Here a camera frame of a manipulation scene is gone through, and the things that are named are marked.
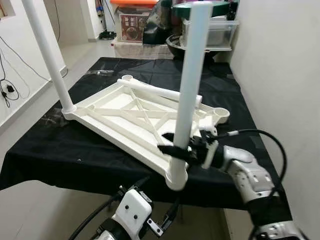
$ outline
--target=orange lid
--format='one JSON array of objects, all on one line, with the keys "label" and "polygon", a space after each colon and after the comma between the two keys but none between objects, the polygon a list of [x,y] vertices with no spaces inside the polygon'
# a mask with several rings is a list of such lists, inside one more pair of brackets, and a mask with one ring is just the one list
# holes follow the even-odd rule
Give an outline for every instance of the orange lid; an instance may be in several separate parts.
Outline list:
[{"label": "orange lid", "polygon": [[158,0],[110,0],[110,3],[112,4],[118,4],[118,5],[156,5]]}]

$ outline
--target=white pipe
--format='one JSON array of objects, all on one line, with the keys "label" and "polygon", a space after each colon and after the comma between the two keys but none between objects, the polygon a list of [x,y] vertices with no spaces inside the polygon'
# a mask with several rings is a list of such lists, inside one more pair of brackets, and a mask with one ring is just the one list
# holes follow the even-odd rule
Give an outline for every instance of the white pipe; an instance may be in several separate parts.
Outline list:
[{"label": "white pipe", "polygon": [[[180,101],[173,139],[173,144],[182,149],[186,149],[189,144],[212,10],[213,4],[210,1],[192,2],[191,24],[187,35],[188,41],[180,85]],[[182,190],[187,179],[186,162],[178,158],[172,158],[165,176],[168,187],[176,191]]]},{"label": "white pipe", "polygon": [[60,98],[62,105],[62,113],[68,114],[76,110],[76,106],[73,105],[68,90],[65,86],[64,80],[61,77],[60,70],[55,61],[54,55],[50,46],[48,45],[49,40],[44,34],[45,29],[41,24],[42,19],[40,19],[36,6],[33,0],[22,0],[26,15],[30,21],[35,39],[39,45],[40,51],[42,53],[45,65],[49,71],[55,89]]},{"label": "white pipe", "polygon": [[[129,88],[146,91],[148,93],[162,96],[167,99],[172,99],[175,101],[179,101],[180,99],[180,92],[178,91],[172,91],[169,89],[152,86],[152,85],[140,82],[139,80],[136,80],[134,78],[132,78],[132,80],[118,79],[117,82]],[[197,95],[195,100],[195,105],[197,108],[200,106],[201,101],[202,101],[202,96]]]}]

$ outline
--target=black cloth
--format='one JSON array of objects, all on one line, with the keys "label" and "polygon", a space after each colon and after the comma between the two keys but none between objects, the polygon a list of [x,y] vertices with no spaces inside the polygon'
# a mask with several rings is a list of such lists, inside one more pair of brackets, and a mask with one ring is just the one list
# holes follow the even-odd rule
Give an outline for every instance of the black cloth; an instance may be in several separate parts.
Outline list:
[{"label": "black cloth", "polygon": [[[125,74],[156,87],[178,91],[182,67],[183,62],[179,60],[102,57],[91,70],[113,70],[113,75],[84,75],[69,93],[77,103]],[[203,96],[202,103],[230,111],[228,122],[217,128],[219,133],[256,128],[227,63],[203,67],[199,94]],[[222,139],[220,143],[250,151],[272,178],[277,179],[258,135],[234,136]],[[145,176],[150,176],[150,180],[143,190],[153,201],[173,202],[179,195],[183,204],[244,208],[232,179],[212,167],[204,170],[192,166],[184,190],[171,191],[164,177],[80,123],[65,120],[59,102],[6,153],[0,173],[0,189],[39,180],[60,188],[112,195],[119,185],[129,187]]]}]

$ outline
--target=table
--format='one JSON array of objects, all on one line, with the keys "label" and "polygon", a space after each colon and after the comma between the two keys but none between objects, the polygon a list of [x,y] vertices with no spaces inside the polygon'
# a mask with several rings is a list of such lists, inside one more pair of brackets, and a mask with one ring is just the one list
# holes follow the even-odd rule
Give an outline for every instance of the table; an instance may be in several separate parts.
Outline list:
[{"label": "table", "polygon": [[[69,91],[77,103],[115,83],[125,74],[154,85],[178,91],[183,62],[171,59],[100,58],[91,70],[113,70],[112,76],[84,75]],[[230,111],[227,123],[218,126],[219,133],[236,129],[256,128],[238,83],[227,63],[203,67],[199,94],[202,102]],[[214,168],[204,170],[192,166],[188,182],[181,192],[170,190],[165,179],[117,146],[76,121],[67,121],[57,102],[6,153],[0,173],[0,190],[24,181],[38,180],[60,188],[113,195],[120,185],[129,187],[150,176],[143,186],[153,200],[173,202],[177,196],[182,204],[200,207],[244,209],[232,179]],[[271,177],[277,173],[268,152],[256,135],[222,139],[222,144],[253,153]]]}]

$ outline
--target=floor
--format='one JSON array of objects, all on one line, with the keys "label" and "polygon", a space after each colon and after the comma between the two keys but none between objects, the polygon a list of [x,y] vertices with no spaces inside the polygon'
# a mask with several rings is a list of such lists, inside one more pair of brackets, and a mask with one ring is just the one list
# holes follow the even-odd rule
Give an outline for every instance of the floor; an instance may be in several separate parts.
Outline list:
[{"label": "floor", "polygon": [[[69,68],[64,78],[71,87],[100,57],[114,57],[110,41],[98,41],[62,50]],[[58,100],[51,86],[0,137],[0,166],[7,150]],[[28,181],[0,191],[0,239],[66,240],[82,220],[108,196]],[[162,220],[166,203],[156,203],[152,216]],[[173,240],[225,240],[222,211],[183,206],[179,217],[161,238]],[[88,240],[111,212],[101,212],[78,236]],[[144,239],[156,239],[150,232]]]}]

